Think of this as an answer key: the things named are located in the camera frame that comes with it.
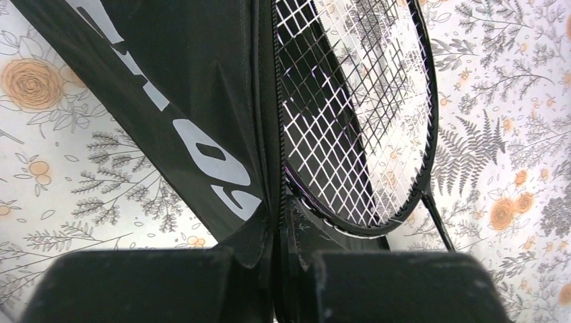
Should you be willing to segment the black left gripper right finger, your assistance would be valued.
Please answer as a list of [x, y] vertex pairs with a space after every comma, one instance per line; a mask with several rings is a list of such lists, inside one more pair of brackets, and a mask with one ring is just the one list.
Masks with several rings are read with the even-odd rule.
[[491, 277], [458, 252], [348, 251], [292, 196], [281, 214], [282, 322], [507, 322]]

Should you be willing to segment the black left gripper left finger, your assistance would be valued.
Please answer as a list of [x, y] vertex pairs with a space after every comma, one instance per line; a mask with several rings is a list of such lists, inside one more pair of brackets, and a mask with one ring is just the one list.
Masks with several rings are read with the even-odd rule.
[[90, 250], [48, 269], [22, 322], [271, 322], [266, 207], [212, 248]]

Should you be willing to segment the black badminton racket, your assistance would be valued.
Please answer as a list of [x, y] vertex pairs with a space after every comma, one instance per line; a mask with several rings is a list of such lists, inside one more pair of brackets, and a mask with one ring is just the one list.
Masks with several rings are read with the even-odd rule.
[[277, 1], [285, 175], [326, 226], [377, 240], [422, 203], [454, 244], [431, 190], [436, 71], [419, 1]]

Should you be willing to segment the black Crossway racket bag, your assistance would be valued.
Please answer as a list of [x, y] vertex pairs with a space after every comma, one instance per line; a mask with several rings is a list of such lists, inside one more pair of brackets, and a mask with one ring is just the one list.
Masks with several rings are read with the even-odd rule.
[[214, 238], [277, 215], [273, 1], [15, 1]]

